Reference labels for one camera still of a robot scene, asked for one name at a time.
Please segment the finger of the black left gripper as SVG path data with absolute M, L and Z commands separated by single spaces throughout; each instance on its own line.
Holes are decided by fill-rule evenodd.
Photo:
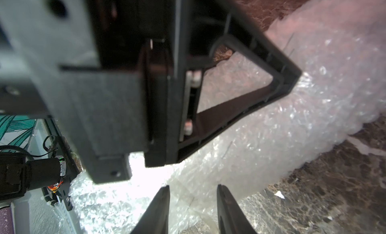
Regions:
M 269 85 L 198 112 L 204 72 L 225 45 L 272 77 Z M 249 114 L 289 95 L 301 69 L 232 0 L 175 0 L 175 162 Z

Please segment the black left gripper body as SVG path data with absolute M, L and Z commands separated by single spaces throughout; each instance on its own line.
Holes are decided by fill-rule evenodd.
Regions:
M 95 183 L 179 161 L 192 0 L 1 0 L 1 25 Z

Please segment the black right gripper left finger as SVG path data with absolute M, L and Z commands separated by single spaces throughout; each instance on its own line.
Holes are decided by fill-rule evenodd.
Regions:
M 168 234 L 170 188 L 159 189 L 131 234 Z

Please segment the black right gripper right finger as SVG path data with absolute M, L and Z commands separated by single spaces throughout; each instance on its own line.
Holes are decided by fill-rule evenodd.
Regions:
M 256 234 L 230 190 L 221 184 L 217 187 L 217 212 L 220 234 Z

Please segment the bubble wrap sheet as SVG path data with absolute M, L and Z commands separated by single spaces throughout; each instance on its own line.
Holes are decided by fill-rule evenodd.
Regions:
M 169 232 L 217 234 L 226 185 L 261 234 L 386 231 L 386 0 L 310 0 L 267 36 L 303 70 L 290 95 L 249 115 L 180 164 L 132 179 L 71 184 L 85 234 L 128 234 L 170 186 Z

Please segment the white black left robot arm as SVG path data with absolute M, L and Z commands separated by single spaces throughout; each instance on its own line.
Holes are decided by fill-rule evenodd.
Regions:
M 272 81 L 198 112 L 222 45 Z M 1 201 L 74 179 L 63 138 L 98 184 L 130 179 L 132 152 L 180 163 L 301 74 L 232 0 L 1 0 L 1 125 L 41 118 L 54 139 L 50 158 L 1 146 Z

